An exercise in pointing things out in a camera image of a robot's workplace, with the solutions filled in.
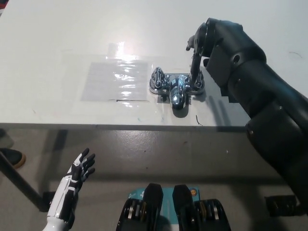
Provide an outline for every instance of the concrete floor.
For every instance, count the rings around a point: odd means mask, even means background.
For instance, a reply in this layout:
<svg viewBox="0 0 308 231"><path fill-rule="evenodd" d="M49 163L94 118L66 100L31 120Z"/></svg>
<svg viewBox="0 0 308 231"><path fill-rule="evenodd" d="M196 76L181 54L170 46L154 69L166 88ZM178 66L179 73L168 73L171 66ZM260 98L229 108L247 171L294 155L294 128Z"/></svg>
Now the concrete floor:
<svg viewBox="0 0 308 231"><path fill-rule="evenodd" d="M245 134L13 129L0 139L27 155L19 172L39 192L56 190L81 151L97 154L79 194L73 231L114 231L128 193L149 182L186 183L219 199L233 231L306 231L303 217L270 218L264 196L292 194ZM0 174L0 231L40 231L46 214Z"/></svg>

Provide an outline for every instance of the robot finger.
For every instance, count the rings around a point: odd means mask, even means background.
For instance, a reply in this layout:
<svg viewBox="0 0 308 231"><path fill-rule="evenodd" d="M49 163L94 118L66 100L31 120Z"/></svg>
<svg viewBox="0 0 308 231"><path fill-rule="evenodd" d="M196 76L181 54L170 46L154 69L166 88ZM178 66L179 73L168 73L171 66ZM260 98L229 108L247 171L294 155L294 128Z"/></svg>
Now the robot finger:
<svg viewBox="0 0 308 231"><path fill-rule="evenodd" d="M90 168L89 170L86 171L86 173L83 176L81 176L81 180L85 182L86 179L89 177L89 175L93 174L94 172L95 168Z"/></svg>
<svg viewBox="0 0 308 231"><path fill-rule="evenodd" d="M76 160L73 162L72 166L79 166L82 162L82 153L79 154L79 156L76 158Z"/></svg>
<svg viewBox="0 0 308 231"><path fill-rule="evenodd" d="M88 162L90 162L91 160L93 160L95 158L95 154L93 153L92 155L90 155L89 157L85 158L82 162L81 165L83 168L85 168L85 166L88 164Z"/></svg>
<svg viewBox="0 0 308 231"><path fill-rule="evenodd" d="M191 36L187 41L187 47L186 50L189 51L191 48L193 48L193 41L194 41L194 35Z"/></svg>
<svg viewBox="0 0 308 231"><path fill-rule="evenodd" d="M82 153L81 153L81 156L82 156L82 159L89 153L90 149L89 148L86 148Z"/></svg>
<svg viewBox="0 0 308 231"><path fill-rule="evenodd" d="M85 172L94 165L94 163L95 163L95 160L91 160L84 167L82 167L81 175L83 176Z"/></svg>

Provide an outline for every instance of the white table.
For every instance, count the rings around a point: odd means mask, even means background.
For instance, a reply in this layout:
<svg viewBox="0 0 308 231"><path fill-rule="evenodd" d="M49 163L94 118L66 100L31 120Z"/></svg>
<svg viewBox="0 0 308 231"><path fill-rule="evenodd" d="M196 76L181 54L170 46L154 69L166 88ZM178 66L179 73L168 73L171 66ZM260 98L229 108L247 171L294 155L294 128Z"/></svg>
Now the white table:
<svg viewBox="0 0 308 231"><path fill-rule="evenodd" d="M221 96L205 70L205 101L192 99L176 117L169 104L157 103L149 91L142 102L82 101L89 67L106 61L110 44L122 44L124 59L188 73L192 51L185 50L187 40L213 17L242 24L265 51L268 64L308 96L306 9L307 1L291 0L10 0L0 19L0 124L170 130L196 129L199 122L203 128L242 127L249 117Z"/></svg>

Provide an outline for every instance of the robotic hand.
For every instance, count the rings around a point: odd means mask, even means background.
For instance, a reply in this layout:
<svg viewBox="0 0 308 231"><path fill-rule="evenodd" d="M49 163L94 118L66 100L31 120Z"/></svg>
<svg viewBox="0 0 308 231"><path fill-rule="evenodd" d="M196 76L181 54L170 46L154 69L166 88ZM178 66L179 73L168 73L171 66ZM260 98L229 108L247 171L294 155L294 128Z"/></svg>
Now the robotic hand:
<svg viewBox="0 0 308 231"><path fill-rule="evenodd" d="M242 25L213 18L188 40L191 75L203 65L216 84L247 112L247 136L285 179L308 213L308 99L268 65L263 50Z"/></svg>
<svg viewBox="0 0 308 231"><path fill-rule="evenodd" d="M95 171L95 168L90 168L95 163L95 154L86 157L88 153L89 148L86 148L62 178L53 197L47 214L47 225L43 231L67 231L72 228L78 192L83 182Z"/></svg>

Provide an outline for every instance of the faucet handle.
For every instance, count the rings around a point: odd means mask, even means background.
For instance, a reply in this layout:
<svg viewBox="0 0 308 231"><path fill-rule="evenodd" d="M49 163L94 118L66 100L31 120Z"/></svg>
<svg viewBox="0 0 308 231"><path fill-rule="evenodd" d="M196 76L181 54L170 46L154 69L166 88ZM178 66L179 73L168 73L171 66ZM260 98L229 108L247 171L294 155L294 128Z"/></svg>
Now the faucet handle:
<svg viewBox="0 0 308 231"><path fill-rule="evenodd" d="M196 81L191 82L190 93L192 95L200 95L205 91L205 82L202 70L199 70L198 75L196 76Z"/></svg>
<svg viewBox="0 0 308 231"><path fill-rule="evenodd" d="M154 94L163 94L168 90L166 76L160 67L154 69L151 75L149 89Z"/></svg>

